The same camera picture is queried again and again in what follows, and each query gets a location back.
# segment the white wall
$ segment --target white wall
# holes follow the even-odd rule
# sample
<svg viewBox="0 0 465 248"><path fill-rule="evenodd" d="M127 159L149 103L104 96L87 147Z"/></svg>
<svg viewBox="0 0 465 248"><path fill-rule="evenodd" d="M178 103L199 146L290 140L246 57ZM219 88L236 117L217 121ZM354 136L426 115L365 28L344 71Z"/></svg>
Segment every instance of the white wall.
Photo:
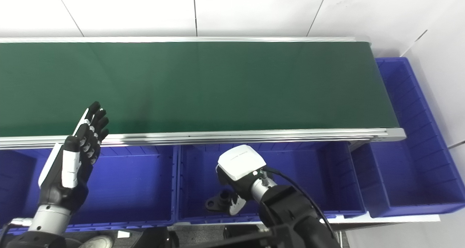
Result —
<svg viewBox="0 0 465 248"><path fill-rule="evenodd" d="M398 56L452 0L0 0L0 37L357 36Z"/></svg>
<svg viewBox="0 0 465 248"><path fill-rule="evenodd" d="M405 53L446 143L465 140L465 3L456 0ZM465 178L465 144L450 150ZM462 248L465 210L440 223L407 223L347 233L352 248Z"/></svg>

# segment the blue storage bin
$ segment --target blue storage bin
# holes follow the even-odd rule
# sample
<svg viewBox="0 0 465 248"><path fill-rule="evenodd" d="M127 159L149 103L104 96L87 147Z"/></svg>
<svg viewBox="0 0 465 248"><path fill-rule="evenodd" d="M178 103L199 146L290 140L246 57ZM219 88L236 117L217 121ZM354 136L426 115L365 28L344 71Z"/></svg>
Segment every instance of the blue storage bin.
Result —
<svg viewBox="0 0 465 248"><path fill-rule="evenodd" d="M178 221L237 223L259 220L258 205L247 202L241 213L230 217L208 212L205 201L224 186L216 176L219 156L239 144L182 146L178 170ZM365 213L359 184L347 142L251 143L273 168L279 169L320 205L327 217L354 217ZM276 176L277 184L289 184Z"/></svg>
<svg viewBox="0 0 465 248"><path fill-rule="evenodd" d="M72 217L67 231L173 224L178 148L102 148L88 182L88 198ZM37 180L50 151L0 151L0 224L15 217L34 216L40 193ZM25 230L14 228L10 233Z"/></svg>
<svg viewBox="0 0 465 248"><path fill-rule="evenodd" d="M450 213L465 207L465 187L407 58L377 59L407 139L352 152L372 217Z"/></svg>

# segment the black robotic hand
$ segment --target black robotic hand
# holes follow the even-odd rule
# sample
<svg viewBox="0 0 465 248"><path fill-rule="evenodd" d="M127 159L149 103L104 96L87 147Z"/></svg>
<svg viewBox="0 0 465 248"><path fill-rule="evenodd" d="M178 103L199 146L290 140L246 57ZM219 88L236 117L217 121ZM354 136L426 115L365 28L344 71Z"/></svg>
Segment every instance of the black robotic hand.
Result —
<svg viewBox="0 0 465 248"><path fill-rule="evenodd" d="M108 135L106 111L98 102L84 112L73 135L53 148L39 178L39 206L53 205L75 213L88 195L87 182Z"/></svg>

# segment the black cable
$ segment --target black cable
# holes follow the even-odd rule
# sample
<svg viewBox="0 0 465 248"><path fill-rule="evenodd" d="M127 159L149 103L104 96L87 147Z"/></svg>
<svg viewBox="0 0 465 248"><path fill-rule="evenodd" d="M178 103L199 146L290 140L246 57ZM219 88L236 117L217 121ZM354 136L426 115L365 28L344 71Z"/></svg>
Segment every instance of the black cable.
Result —
<svg viewBox="0 0 465 248"><path fill-rule="evenodd" d="M331 232L331 236L332 238L336 239L336 235L334 234L334 231L332 230L332 227L330 225L330 223L328 222L326 216L324 216L324 213L321 211L320 207L316 204L316 202L312 199L312 197L309 196L309 194L304 190L302 189L294 180L292 180L290 177L288 177L287 175L283 174L282 172L280 172L279 170L276 170L274 168L271 168L269 166L265 166L262 168L263 171L266 171L266 172L271 172L272 174L275 174L275 175L279 175L280 177L286 179L289 183L291 183L295 188L297 188L297 190L299 190L303 195L305 195L305 197L307 197L307 199L310 201L310 203L312 204L312 206L315 208L315 210L317 211L317 213L319 214L319 216L321 217L321 219L324 221L324 224L326 225L326 227L328 228L328 230Z"/></svg>
<svg viewBox="0 0 465 248"><path fill-rule="evenodd" d="M11 221L8 223L5 223L1 229L0 233L0 248L2 247L3 239L5 238L5 235L7 235L7 232L10 230L11 227Z"/></svg>

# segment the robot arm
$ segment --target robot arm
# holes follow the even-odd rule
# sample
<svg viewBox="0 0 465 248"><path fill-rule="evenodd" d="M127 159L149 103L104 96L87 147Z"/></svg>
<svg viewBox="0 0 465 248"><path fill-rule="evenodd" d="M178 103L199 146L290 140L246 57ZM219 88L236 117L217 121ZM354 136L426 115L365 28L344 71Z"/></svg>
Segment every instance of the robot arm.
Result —
<svg viewBox="0 0 465 248"><path fill-rule="evenodd" d="M108 135L106 111L94 102L84 112L73 135L55 144L39 177L39 208L28 232L17 236L7 248L65 247L61 236L71 216L88 196L87 183L100 144Z"/></svg>
<svg viewBox="0 0 465 248"><path fill-rule="evenodd" d="M221 192L207 200L206 208L234 215L248 200L258 202L260 219L271 232L252 238L259 246L282 243L285 247L340 247L331 228L320 223L319 217L324 215L317 205L298 186L277 185L269 173L285 175L266 167L250 146L237 146L222 154L216 171L220 183L232 186L234 193Z"/></svg>

